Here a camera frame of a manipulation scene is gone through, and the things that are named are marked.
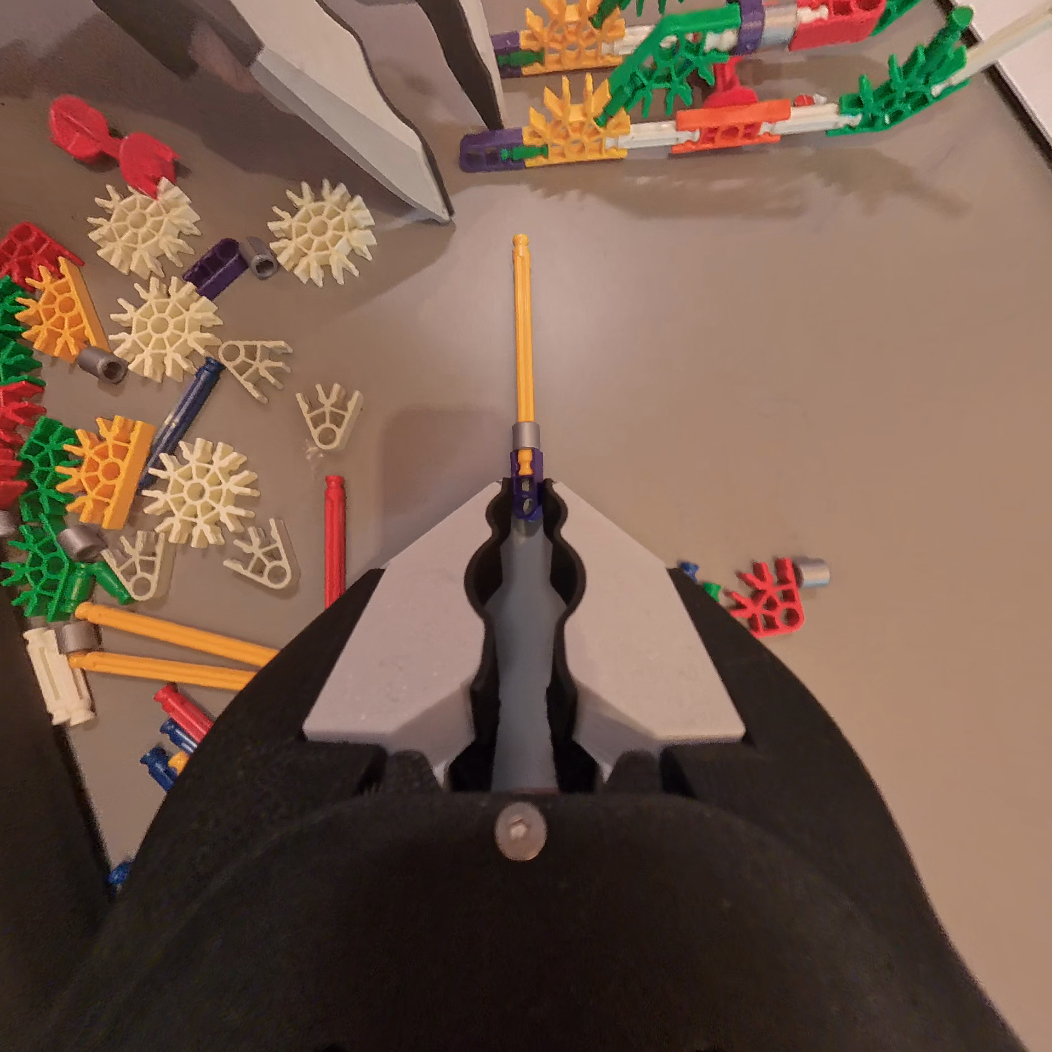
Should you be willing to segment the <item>short white rod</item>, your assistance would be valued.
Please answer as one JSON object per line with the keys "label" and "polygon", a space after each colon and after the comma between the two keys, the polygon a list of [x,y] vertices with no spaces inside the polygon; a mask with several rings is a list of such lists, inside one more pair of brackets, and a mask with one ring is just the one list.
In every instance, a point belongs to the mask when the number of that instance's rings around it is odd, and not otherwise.
{"label": "short white rod", "polygon": [[53,725],[66,724],[70,719],[70,713],[63,701],[62,692],[54,676],[50,658],[48,654],[48,638],[50,633],[45,628],[31,628],[23,633],[26,650],[33,667],[33,675],[43,697],[48,717]]}
{"label": "short white rod", "polygon": [[55,629],[47,629],[44,644],[46,664],[50,681],[50,702],[48,711],[57,724],[76,727],[95,719],[94,702],[85,673],[73,668],[61,650]]}

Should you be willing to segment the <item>black perforated foam strip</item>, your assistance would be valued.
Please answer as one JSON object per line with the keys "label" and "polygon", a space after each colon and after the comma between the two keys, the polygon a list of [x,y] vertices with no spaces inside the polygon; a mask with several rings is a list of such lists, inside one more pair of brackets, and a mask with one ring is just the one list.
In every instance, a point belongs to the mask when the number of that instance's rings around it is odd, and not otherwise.
{"label": "black perforated foam strip", "polygon": [[57,1017],[110,911],[68,745],[1,598],[2,1050],[67,1050]]}

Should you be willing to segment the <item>white snowflake connector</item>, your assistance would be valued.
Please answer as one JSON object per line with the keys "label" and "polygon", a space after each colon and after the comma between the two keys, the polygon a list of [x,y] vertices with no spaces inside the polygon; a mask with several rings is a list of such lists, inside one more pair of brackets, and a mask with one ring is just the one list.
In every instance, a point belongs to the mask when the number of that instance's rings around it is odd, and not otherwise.
{"label": "white snowflake connector", "polygon": [[106,190],[107,198],[95,199],[106,215],[88,219],[94,227],[89,238],[98,246],[98,256],[116,270],[144,279],[162,277],[163,256],[178,264],[180,254],[191,252],[183,235],[200,235],[200,216],[187,194],[170,179],[159,180],[154,197],[132,187],[126,196],[120,196],[112,185]]}
{"label": "white snowflake connector", "polygon": [[255,515],[239,503],[259,495],[258,476],[245,461],[225,443],[180,440],[179,453],[161,454],[161,466],[151,468],[155,482],[144,490],[142,511],[160,518],[156,532],[174,544],[223,545]]}
{"label": "white snowflake connector", "polygon": [[360,196],[343,183],[332,186],[324,179],[319,191],[302,182],[300,191],[286,193],[291,211],[277,206],[277,218],[268,222],[270,250],[279,265],[301,282],[324,284],[326,272],[342,285],[344,275],[359,274],[355,257],[371,260],[376,244],[375,217]]}
{"label": "white snowflake connector", "polygon": [[147,288],[136,285],[142,303],[120,299],[123,310],[112,321],[124,328],[110,336],[112,352],[127,363],[134,375],[155,382],[182,381],[193,370],[191,355],[206,356],[220,341],[213,328],[223,324],[210,299],[190,282],[151,277]]}

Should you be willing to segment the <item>purple rod-end connector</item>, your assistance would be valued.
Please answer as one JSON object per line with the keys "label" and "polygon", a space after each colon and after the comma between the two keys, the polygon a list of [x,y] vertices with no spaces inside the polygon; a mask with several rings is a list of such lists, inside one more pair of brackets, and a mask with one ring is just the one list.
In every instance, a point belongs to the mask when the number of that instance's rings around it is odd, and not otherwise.
{"label": "purple rod-end connector", "polygon": [[237,239],[223,238],[193,263],[181,276],[200,296],[215,302],[217,297],[248,270]]}
{"label": "purple rod-end connector", "polygon": [[523,447],[510,454],[512,511],[525,523],[543,518],[544,460],[540,448]]}

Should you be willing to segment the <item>red spool piece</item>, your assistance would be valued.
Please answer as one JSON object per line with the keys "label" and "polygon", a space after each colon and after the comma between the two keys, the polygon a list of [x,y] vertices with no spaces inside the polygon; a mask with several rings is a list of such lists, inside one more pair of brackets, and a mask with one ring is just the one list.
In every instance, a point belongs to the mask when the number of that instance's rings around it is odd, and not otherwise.
{"label": "red spool piece", "polygon": [[64,95],[52,102],[48,128],[52,142],[78,161],[116,160],[127,185],[151,199],[161,181],[176,183],[176,151],[143,133],[113,134],[103,113],[79,97]]}

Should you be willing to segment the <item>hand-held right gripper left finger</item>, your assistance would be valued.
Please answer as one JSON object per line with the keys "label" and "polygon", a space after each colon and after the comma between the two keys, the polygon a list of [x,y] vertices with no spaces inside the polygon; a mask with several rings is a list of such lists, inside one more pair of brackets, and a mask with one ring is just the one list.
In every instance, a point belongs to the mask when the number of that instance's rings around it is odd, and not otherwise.
{"label": "hand-held right gripper left finger", "polygon": [[304,724],[306,737],[421,752],[453,787],[488,787],[506,485],[494,482],[383,569]]}

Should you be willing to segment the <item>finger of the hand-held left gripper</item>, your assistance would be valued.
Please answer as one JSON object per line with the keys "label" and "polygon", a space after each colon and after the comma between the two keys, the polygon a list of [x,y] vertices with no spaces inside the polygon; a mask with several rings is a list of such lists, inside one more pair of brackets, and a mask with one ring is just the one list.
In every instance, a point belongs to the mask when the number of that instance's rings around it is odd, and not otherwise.
{"label": "finger of the hand-held left gripper", "polygon": [[419,1],[446,64],[489,130],[504,128],[503,82],[480,1]]}
{"label": "finger of the hand-held left gripper", "polygon": [[235,1],[261,42],[250,70],[375,179],[439,223],[453,218],[426,143],[389,104],[358,37],[313,1]]}

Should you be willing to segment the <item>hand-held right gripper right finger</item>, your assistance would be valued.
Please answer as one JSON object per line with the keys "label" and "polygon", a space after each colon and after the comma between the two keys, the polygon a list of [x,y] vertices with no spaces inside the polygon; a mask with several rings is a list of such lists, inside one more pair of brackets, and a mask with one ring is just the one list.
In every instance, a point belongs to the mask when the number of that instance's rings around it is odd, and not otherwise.
{"label": "hand-held right gripper right finger", "polygon": [[679,593],[707,595],[563,483],[544,530],[557,623],[547,717],[558,782],[609,777],[623,754],[736,743],[746,729]]}

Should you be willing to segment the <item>multicoloured toy frame assembly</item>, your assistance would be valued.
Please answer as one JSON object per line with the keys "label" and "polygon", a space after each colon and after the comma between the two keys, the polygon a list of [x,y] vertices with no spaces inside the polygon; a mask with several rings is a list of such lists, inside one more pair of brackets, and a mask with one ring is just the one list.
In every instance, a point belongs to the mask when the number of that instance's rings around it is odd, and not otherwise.
{"label": "multicoloured toy frame assembly", "polygon": [[628,2],[543,2],[527,25],[493,37],[505,78],[562,74],[546,88],[545,112],[524,127],[465,136],[459,165],[467,173],[512,171],[614,161],[629,151],[672,156],[777,143],[796,135],[851,137],[881,133],[927,112],[1040,33],[1050,29],[1044,2],[980,44],[963,39],[973,12],[954,7],[928,43],[886,79],[868,76],[851,93],[761,99],[739,78],[739,64],[767,52],[796,54],[855,44],[887,31],[915,2],[724,2],[665,12],[655,24],[627,25]]}

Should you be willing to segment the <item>yellow fan connector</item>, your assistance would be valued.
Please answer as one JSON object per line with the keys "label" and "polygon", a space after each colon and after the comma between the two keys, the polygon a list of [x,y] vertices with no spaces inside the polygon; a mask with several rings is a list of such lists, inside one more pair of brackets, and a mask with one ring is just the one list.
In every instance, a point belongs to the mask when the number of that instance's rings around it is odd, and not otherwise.
{"label": "yellow fan connector", "polygon": [[33,349],[74,363],[88,346],[110,351],[79,266],[66,256],[58,260],[59,272],[41,270],[39,280],[28,278],[36,299],[18,296],[22,309],[16,320],[25,326],[23,338]]}
{"label": "yellow fan connector", "polygon": [[96,423],[95,432],[78,429],[77,443],[64,445],[80,462],[56,468],[59,474],[67,476],[56,491],[75,495],[66,511],[79,515],[81,522],[120,530],[151,452],[156,428],[121,414],[98,418]]}

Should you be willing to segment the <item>light grey connector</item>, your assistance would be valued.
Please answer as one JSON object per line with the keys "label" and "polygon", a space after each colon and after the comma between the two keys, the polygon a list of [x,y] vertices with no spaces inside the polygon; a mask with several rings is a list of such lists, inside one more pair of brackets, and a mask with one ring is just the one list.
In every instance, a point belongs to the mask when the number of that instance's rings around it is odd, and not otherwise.
{"label": "light grey connector", "polygon": [[117,538],[118,549],[106,548],[102,559],[137,602],[167,596],[177,546],[151,530]]}
{"label": "light grey connector", "polygon": [[223,566],[244,579],[274,591],[296,586],[298,562],[282,519],[271,518],[267,529],[250,525],[243,537],[232,539],[242,559],[224,559]]}
{"label": "light grey connector", "polygon": [[268,397],[260,384],[266,382],[283,389],[278,373],[291,371],[286,358],[292,353],[294,349],[283,341],[228,340],[218,347],[216,357],[257,402],[266,405]]}
{"label": "light grey connector", "polygon": [[363,397],[359,390],[347,392],[339,383],[329,389],[316,385],[316,393],[317,404],[303,392],[296,393],[296,402],[313,446],[321,454],[336,453],[345,447],[355,428],[363,409]]}

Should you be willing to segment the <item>long red rod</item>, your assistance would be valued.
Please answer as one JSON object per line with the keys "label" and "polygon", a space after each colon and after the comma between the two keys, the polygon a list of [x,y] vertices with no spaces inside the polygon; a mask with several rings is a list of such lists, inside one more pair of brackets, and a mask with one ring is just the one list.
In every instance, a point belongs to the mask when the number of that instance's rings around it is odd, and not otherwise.
{"label": "long red rod", "polygon": [[190,739],[201,743],[213,729],[213,719],[173,683],[157,690],[153,699]]}
{"label": "long red rod", "polygon": [[346,487],[342,476],[325,477],[324,604],[333,606],[346,589]]}

